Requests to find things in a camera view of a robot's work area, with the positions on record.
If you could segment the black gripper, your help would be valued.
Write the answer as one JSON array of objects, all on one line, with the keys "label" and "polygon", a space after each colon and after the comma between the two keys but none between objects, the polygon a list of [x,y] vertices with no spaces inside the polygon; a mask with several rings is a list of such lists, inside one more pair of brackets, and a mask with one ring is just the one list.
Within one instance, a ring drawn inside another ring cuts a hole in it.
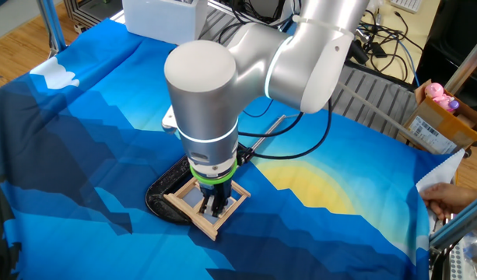
[{"label": "black gripper", "polygon": [[231,182],[227,181],[221,184],[203,184],[200,183],[200,191],[205,196],[202,200],[199,212],[204,213],[209,197],[213,196],[212,216],[218,217],[225,210],[231,195]]}]

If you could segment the bare person hand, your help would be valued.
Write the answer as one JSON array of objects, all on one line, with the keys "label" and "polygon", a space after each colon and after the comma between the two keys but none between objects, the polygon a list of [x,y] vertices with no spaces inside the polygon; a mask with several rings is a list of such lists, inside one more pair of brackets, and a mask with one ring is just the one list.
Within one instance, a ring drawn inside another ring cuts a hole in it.
[{"label": "bare person hand", "polygon": [[438,183],[420,192],[427,208],[439,220],[449,219],[458,214],[477,199],[477,190],[454,184]]}]

